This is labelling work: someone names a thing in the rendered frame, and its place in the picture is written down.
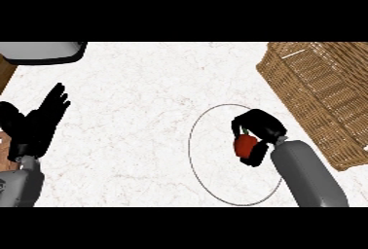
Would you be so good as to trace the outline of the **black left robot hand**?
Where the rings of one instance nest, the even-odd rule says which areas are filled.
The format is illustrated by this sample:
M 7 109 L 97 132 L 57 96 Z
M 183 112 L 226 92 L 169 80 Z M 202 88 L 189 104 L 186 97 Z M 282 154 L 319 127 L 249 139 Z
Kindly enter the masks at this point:
M 8 161 L 22 156 L 33 156 L 36 159 L 44 156 L 69 105 L 64 86 L 60 83 L 47 93 L 39 107 L 26 115 L 10 102 L 0 101 L 0 128 L 11 138 Z

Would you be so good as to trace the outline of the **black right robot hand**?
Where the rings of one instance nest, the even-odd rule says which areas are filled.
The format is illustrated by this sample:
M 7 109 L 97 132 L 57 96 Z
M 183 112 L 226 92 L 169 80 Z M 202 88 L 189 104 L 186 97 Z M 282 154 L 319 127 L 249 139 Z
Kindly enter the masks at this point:
M 251 136 L 257 138 L 248 158 L 239 161 L 255 167 L 265 156 L 268 144 L 276 144 L 279 138 L 286 135 L 286 129 L 280 121 L 260 109 L 251 109 L 231 120 L 231 132 L 234 139 L 248 130 Z

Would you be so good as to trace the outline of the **red bell pepper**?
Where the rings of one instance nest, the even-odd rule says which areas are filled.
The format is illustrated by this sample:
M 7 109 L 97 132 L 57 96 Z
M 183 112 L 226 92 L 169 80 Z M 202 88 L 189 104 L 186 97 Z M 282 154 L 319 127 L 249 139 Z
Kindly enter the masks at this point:
M 239 158 L 248 158 L 255 144 L 257 138 L 249 135 L 248 130 L 245 129 L 233 142 L 234 154 Z

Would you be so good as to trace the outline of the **white round placemat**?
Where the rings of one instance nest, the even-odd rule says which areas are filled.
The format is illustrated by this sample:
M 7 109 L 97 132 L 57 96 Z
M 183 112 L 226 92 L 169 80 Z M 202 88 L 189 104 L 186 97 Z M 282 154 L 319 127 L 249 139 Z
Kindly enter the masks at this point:
M 248 110 L 239 104 L 209 107 L 199 114 L 187 136 L 187 161 L 200 188 L 220 202 L 246 207 L 263 204 L 282 183 L 268 158 L 251 167 L 234 154 L 231 119 Z

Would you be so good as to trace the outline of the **brown wicker basket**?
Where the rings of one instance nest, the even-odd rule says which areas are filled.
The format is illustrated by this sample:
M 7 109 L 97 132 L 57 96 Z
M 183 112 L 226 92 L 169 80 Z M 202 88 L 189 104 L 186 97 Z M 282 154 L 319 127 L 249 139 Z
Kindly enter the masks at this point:
M 368 42 L 270 42 L 255 69 L 332 168 L 368 164 Z

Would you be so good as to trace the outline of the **brown wooden cabinet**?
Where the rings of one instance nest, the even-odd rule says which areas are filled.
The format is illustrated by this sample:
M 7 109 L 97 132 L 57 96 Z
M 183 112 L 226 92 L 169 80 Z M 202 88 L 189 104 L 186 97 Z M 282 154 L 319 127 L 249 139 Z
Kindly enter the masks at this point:
M 16 71 L 16 68 L 17 66 L 11 65 L 4 60 L 2 55 L 0 54 L 0 95 L 7 86 L 7 83 Z M 10 148 L 10 136 L 0 129 L 0 172 L 16 170 L 19 168 L 19 164 L 7 160 L 8 148 Z

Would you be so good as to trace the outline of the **grey appliance with dark rim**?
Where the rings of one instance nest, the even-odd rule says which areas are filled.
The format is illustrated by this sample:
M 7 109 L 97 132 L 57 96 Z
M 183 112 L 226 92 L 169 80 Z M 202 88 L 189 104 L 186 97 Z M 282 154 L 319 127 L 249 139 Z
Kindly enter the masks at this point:
M 0 54 L 13 65 L 51 65 L 76 62 L 85 42 L 0 42 Z

